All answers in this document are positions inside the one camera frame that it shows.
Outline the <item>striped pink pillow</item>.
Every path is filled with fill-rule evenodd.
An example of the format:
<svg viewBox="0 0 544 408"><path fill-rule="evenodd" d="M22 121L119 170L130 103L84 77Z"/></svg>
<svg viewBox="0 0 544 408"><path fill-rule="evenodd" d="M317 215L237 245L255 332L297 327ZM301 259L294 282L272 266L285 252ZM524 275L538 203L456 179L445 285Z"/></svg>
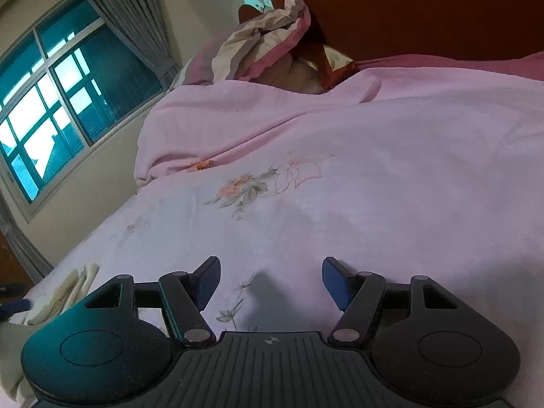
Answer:
<svg viewBox="0 0 544 408"><path fill-rule="evenodd" d="M359 69L344 53L312 31L303 0L285 0L273 9L221 35L190 59L169 90L238 80L303 94L321 94Z"/></svg>

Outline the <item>dark red headboard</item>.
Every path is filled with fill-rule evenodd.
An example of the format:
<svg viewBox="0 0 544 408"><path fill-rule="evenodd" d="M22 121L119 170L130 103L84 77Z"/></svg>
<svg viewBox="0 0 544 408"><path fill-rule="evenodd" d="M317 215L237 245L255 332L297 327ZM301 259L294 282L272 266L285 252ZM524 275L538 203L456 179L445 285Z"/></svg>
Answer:
<svg viewBox="0 0 544 408"><path fill-rule="evenodd" d="M543 49L543 0L303 1L324 43L356 61L415 53L507 60Z"/></svg>

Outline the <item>window with white frame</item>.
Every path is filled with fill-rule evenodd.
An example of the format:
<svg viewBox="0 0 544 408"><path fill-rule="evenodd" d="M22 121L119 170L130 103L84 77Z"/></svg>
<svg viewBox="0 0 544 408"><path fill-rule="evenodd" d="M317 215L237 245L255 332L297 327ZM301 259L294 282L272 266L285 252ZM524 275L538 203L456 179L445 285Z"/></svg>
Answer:
<svg viewBox="0 0 544 408"><path fill-rule="evenodd" d="M63 0L1 56L1 167L25 220L162 93L87 0Z"/></svg>

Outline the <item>floral pink bed sheet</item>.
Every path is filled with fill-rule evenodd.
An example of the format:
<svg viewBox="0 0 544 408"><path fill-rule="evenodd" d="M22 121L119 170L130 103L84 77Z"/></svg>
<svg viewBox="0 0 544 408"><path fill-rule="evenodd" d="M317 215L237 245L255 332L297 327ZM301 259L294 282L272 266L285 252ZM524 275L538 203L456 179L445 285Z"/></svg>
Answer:
<svg viewBox="0 0 544 408"><path fill-rule="evenodd" d="M239 161L150 184L30 291L39 301L75 268L95 284L138 282L221 262L205 312L213 330L330 330L321 281L332 256L393 282L427 275L505 330L522 367L517 407L543 403L543 161L501 155Z"/></svg>

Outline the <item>pale yellow small cloth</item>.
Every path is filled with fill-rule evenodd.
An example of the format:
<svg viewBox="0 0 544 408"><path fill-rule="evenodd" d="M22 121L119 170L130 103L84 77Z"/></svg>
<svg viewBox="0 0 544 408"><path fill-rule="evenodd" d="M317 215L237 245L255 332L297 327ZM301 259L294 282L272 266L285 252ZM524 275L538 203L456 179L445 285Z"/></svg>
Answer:
<svg viewBox="0 0 544 408"><path fill-rule="evenodd" d="M24 324L42 325L78 303L88 295L99 270L100 267L95 263L86 264L80 270L71 270L59 285L33 301L31 310L25 316Z"/></svg>

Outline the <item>grey curtain right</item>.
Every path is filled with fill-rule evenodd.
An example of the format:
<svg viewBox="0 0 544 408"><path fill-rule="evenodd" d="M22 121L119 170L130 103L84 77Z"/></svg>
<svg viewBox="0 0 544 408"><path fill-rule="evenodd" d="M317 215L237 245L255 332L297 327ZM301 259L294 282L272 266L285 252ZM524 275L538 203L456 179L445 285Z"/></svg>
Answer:
<svg viewBox="0 0 544 408"><path fill-rule="evenodd" d="M114 34L155 74L163 88L179 72L158 0L88 0Z"/></svg>

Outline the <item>grey curtain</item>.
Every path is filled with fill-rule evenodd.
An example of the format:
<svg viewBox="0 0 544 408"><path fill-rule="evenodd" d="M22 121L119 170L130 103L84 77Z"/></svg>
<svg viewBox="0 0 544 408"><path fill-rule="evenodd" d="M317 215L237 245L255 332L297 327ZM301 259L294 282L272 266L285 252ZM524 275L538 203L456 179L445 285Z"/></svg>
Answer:
<svg viewBox="0 0 544 408"><path fill-rule="evenodd" d="M179 72L158 0L88 0L114 34L155 74L163 88Z"/></svg>
<svg viewBox="0 0 544 408"><path fill-rule="evenodd" d="M0 197L1 233L34 284L40 283L53 270L52 264L39 252L16 223L4 196Z"/></svg>

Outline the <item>grey curtain left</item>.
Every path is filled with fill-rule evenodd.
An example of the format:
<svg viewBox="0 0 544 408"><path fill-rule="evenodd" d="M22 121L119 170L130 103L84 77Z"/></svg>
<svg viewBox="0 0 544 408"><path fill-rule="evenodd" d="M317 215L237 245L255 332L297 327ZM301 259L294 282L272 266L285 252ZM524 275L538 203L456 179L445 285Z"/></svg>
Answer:
<svg viewBox="0 0 544 408"><path fill-rule="evenodd" d="M34 284L40 283L53 270L52 264L39 252L16 223L4 196L0 197L1 233Z"/></svg>

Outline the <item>pink blanket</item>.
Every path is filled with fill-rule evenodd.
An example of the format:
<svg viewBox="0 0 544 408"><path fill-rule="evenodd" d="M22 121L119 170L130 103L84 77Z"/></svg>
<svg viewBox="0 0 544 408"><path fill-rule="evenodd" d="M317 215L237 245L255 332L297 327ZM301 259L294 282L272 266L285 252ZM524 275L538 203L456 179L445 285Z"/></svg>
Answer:
<svg viewBox="0 0 544 408"><path fill-rule="evenodd" d="M149 113L135 178L159 180L258 158L392 160L501 155L543 161L543 84L462 68L371 68L321 95L226 81L181 86Z"/></svg>

